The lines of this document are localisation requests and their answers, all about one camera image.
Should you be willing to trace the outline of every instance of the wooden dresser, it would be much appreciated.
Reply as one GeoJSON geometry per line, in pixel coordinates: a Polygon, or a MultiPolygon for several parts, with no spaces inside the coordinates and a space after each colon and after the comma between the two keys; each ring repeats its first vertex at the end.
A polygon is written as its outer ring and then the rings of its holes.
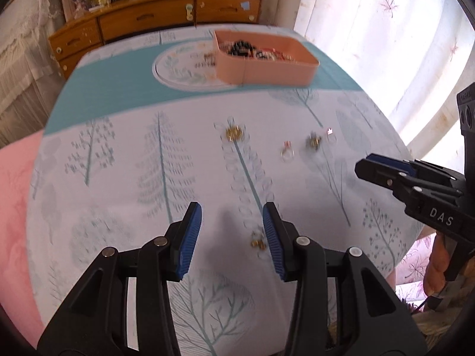
{"type": "Polygon", "coordinates": [[[257,23],[261,0],[121,0],[69,21],[49,38],[67,79],[81,58],[118,38],[205,23],[257,23]]]}

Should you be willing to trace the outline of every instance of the pink cloth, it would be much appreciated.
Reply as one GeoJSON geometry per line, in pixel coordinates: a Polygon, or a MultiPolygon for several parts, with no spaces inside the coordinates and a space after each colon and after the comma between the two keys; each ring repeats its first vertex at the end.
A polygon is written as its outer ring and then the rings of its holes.
{"type": "Polygon", "coordinates": [[[419,305],[426,299],[424,275],[436,235],[431,234],[414,242],[396,267],[396,294],[400,299],[419,305]]]}
{"type": "Polygon", "coordinates": [[[42,135],[37,132],[0,150],[0,303],[35,348],[44,326],[28,273],[26,212],[42,135]]]}

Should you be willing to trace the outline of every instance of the teal stripe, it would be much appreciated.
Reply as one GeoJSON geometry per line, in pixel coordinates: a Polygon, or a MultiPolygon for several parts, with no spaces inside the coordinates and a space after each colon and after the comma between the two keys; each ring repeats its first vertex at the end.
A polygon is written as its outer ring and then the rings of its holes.
{"type": "Polygon", "coordinates": [[[172,211],[170,210],[170,202],[168,200],[168,194],[167,194],[167,181],[166,181],[166,177],[165,177],[165,163],[163,162],[163,147],[162,147],[162,143],[161,143],[161,128],[160,128],[160,115],[157,115],[157,122],[158,122],[158,145],[159,145],[159,148],[160,148],[160,166],[162,168],[161,172],[162,172],[162,183],[163,183],[163,197],[165,198],[165,206],[167,208],[167,215],[168,215],[168,223],[171,224],[173,222],[173,219],[172,219],[172,211]]]}
{"type": "Polygon", "coordinates": [[[256,188],[254,186],[254,183],[252,182],[251,176],[249,175],[248,168],[246,167],[246,164],[245,164],[244,159],[243,159],[242,154],[241,154],[241,150],[239,150],[239,146],[238,146],[238,143],[237,143],[236,140],[234,141],[234,147],[236,147],[236,152],[238,153],[237,156],[239,157],[239,160],[241,161],[241,166],[244,170],[244,174],[246,175],[246,178],[248,179],[249,186],[251,186],[251,192],[252,192],[252,195],[254,196],[254,200],[256,201],[257,208],[259,209],[259,212],[262,215],[261,200],[259,198],[259,195],[257,195],[256,188]]]}
{"type": "MultiPolygon", "coordinates": [[[[160,53],[181,43],[184,42],[138,49],[77,68],[60,93],[44,134],[52,134],[97,117],[152,104],[237,91],[276,88],[246,85],[233,90],[189,92],[165,86],[154,78],[153,62],[160,53]]],[[[309,42],[303,44],[320,60],[320,67],[309,88],[361,90],[358,84],[325,53],[309,42]]]]}

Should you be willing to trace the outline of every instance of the lace curtain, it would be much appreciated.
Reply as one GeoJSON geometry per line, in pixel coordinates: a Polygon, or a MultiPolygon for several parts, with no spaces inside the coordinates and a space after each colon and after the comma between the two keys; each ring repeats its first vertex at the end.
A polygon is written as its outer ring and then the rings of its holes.
{"type": "Polygon", "coordinates": [[[296,32],[378,104],[414,158],[463,172],[455,95],[475,33],[457,0],[300,0],[296,32]]]}

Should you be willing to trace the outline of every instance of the light blue tablecloth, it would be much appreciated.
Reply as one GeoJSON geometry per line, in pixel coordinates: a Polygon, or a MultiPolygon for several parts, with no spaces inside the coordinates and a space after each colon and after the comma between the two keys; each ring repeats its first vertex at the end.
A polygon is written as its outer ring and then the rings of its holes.
{"type": "MultiPolygon", "coordinates": [[[[85,56],[61,93],[35,163],[27,217],[29,270],[47,323],[105,246],[141,247],[203,206],[191,263],[170,301],[187,355],[270,355],[283,349],[293,284],[274,272],[262,206],[324,247],[359,246],[387,276],[418,236],[389,191],[356,178],[370,152],[410,158],[360,87],[296,33],[320,60],[310,87],[226,85],[204,60],[216,26],[156,32],[85,56]],[[229,125],[245,131],[230,143],[229,125]],[[327,129],[333,134],[327,137],[327,129]],[[315,152],[305,144],[322,136],[315,152]],[[295,158],[282,160],[290,140],[295,158]]],[[[129,308],[134,306],[133,287],[129,308]]],[[[329,292],[335,313],[334,289],[329,292]]],[[[134,312],[129,342],[136,344],[134,312]]]]}

